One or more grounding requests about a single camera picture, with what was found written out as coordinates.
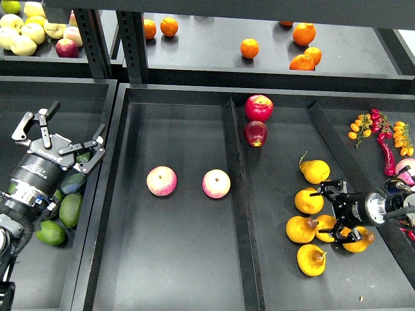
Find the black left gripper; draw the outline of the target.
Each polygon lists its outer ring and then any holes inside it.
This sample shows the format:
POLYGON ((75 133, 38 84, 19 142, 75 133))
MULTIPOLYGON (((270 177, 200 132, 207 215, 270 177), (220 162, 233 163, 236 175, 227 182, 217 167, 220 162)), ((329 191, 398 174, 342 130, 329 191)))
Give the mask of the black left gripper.
POLYGON ((71 168, 89 175, 103 159, 105 149, 101 137, 105 125, 101 124, 92 139, 72 144, 61 135, 49 134, 47 122, 60 108, 60 101, 53 102, 49 109, 37 113, 26 112, 12 134, 17 144, 28 147, 10 178, 14 190, 6 195, 6 210, 13 213, 54 213, 60 200, 54 194, 71 168), (31 141, 27 134, 38 123, 41 138, 31 141), (91 152, 87 162, 77 162, 82 152, 91 152))

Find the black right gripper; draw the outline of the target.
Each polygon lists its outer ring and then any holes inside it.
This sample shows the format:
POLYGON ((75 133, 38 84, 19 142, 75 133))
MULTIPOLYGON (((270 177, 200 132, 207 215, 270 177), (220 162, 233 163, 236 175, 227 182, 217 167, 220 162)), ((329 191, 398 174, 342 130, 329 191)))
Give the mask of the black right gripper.
POLYGON ((333 204, 335 218, 344 226, 335 234, 330 228, 317 227, 316 238, 323 242, 356 243, 363 239, 362 226, 385 223, 386 198, 378 192, 348 193, 346 180, 323 181, 310 196, 327 198, 333 204))

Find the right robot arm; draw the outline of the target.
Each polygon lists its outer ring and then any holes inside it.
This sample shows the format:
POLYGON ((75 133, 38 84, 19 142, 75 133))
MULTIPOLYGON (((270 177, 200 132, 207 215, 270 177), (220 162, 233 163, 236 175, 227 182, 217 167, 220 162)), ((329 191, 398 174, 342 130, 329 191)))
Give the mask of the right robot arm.
POLYGON ((318 231, 341 244, 362 240, 359 227, 388 222, 404 228, 414 226, 414 187, 399 178, 388 180, 380 189, 356 193, 348 191, 345 180, 323 181, 313 196, 325 197, 336 219, 332 228, 318 231))

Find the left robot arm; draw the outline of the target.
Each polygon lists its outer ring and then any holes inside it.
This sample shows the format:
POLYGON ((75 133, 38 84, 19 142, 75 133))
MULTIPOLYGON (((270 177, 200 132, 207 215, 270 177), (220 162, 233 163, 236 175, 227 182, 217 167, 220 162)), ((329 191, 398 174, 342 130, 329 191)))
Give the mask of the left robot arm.
POLYGON ((29 243, 33 232, 44 220, 57 213, 60 202, 55 191, 68 171, 87 176, 102 161, 105 149, 101 124, 93 137, 73 143, 57 133, 50 133, 48 122, 60 102, 49 109, 24 114, 12 134, 15 143, 27 152, 10 177, 11 190, 1 193, 1 309, 11 310, 16 285, 10 276, 17 256, 29 243))

